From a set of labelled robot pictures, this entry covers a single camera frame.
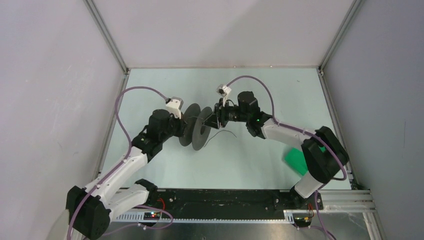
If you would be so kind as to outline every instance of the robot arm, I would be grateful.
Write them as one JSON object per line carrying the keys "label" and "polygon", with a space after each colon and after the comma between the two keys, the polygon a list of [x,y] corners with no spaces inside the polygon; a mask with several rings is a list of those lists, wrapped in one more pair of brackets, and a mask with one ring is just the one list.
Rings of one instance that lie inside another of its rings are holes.
{"label": "robot arm", "polygon": [[272,115],[261,111],[253,92],[243,91],[238,94],[238,105],[230,105],[227,101],[231,92],[229,87],[220,85],[217,92],[222,98],[215,104],[212,114],[205,119],[204,125],[219,129],[225,127],[230,121],[244,122],[248,132],[253,137],[279,141],[303,152],[308,172],[290,190],[292,200],[296,205],[303,204],[340,170],[339,165],[328,150],[323,152],[321,150],[322,144],[310,135],[304,134],[305,132],[320,137],[330,146],[343,165],[349,161],[345,149],[328,127],[323,126],[317,130],[296,128],[302,129],[303,132],[283,127],[274,121]]}
{"label": "robot arm", "polygon": [[69,221],[82,199],[89,194],[76,216],[72,226],[74,229],[91,240],[98,239],[119,215],[144,204],[149,193],[156,191],[153,183],[141,179],[130,188],[116,193],[133,173],[162,150],[166,140],[183,135],[186,122],[181,114],[182,104],[180,98],[173,97],[166,102],[166,110],[153,111],[148,125],[132,140],[128,157],[123,155],[109,171],[84,188],[74,186],[69,190],[66,199]]}

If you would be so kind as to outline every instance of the wall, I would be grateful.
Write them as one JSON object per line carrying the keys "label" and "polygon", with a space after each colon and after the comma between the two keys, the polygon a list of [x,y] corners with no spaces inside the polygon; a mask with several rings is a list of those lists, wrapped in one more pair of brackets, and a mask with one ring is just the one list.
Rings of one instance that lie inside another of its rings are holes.
{"label": "wall", "polygon": [[424,1],[366,1],[324,75],[390,240],[422,239]]}
{"label": "wall", "polygon": [[84,2],[0,3],[0,239],[44,240],[91,180],[122,73]]}
{"label": "wall", "polygon": [[353,0],[96,0],[129,67],[318,66]]}

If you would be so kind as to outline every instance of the green object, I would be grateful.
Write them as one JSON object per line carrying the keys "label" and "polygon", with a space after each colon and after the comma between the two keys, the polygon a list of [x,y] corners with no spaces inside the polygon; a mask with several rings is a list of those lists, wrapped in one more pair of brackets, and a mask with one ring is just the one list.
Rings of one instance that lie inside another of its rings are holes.
{"label": "green object", "polygon": [[296,148],[292,148],[284,159],[292,169],[300,173],[302,176],[308,172],[304,153]]}

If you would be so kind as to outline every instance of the disc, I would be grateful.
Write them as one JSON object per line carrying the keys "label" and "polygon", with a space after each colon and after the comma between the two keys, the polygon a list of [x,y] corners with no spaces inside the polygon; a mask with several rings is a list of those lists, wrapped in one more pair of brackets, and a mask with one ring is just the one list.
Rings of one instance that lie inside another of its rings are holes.
{"label": "disc", "polygon": [[211,127],[204,126],[203,121],[206,119],[207,116],[209,116],[212,113],[212,108],[205,107],[200,112],[196,123],[194,125],[193,129],[193,136],[192,136],[192,145],[193,149],[196,151],[199,151],[203,146],[205,145],[206,141],[208,140],[209,133],[211,132]]}
{"label": "disc", "polygon": [[184,147],[187,147],[192,143],[193,128],[195,127],[196,120],[198,119],[197,116],[199,116],[199,114],[200,106],[197,103],[193,103],[187,107],[184,115],[182,115],[187,126],[185,126],[184,134],[179,137],[179,143]]}

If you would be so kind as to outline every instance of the white panel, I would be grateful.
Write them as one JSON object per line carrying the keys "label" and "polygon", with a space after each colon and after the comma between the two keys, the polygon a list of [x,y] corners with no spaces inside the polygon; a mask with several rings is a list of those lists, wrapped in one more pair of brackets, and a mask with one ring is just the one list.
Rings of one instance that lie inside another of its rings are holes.
{"label": "white panel", "polygon": [[0,3],[0,239],[45,240],[89,182],[122,73],[82,0]]}
{"label": "white panel", "polygon": [[129,67],[318,66],[353,0],[96,0]]}
{"label": "white panel", "polygon": [[[332,128],[332,121],[316,69],[313,68],[188,68],[132,69],[127,87],[149,86],[167,97],[180,97],[185,111],[192,103],[201,108],[213,107],[220,96],[219,84],[227,84],[240,75],[261,79],[274,98],[278,119],[300,127]],[[231,85],[230,99],[237,103],[242,91],[253,91],[259,106],[271,112],[264,88],[252,79],[240,79]],[[151,91],[133,90],[125,94],[120,108],[122,123],[131,138],[148,123],[152,111],[164,109],[165,102]],[[193,189],[290,189],[301,178],[283,160],[291,147],[280,142],[252,137],[246,124],[229,122],[201,150],[183,147],[172,137],[154,159],[133,174],[125,187],[145,178],[161,188]],[[212,129],[209,138],[218,130]],[[126,151],[128,142],[118,124],[115,125],[103,170],[108,170]],[[331,181],[326,189],[350,189],[349,181]]]}
{"label": "white panel", "polygon": [[389,240],[423,239],[424,1],[365,1],[324,74]]}

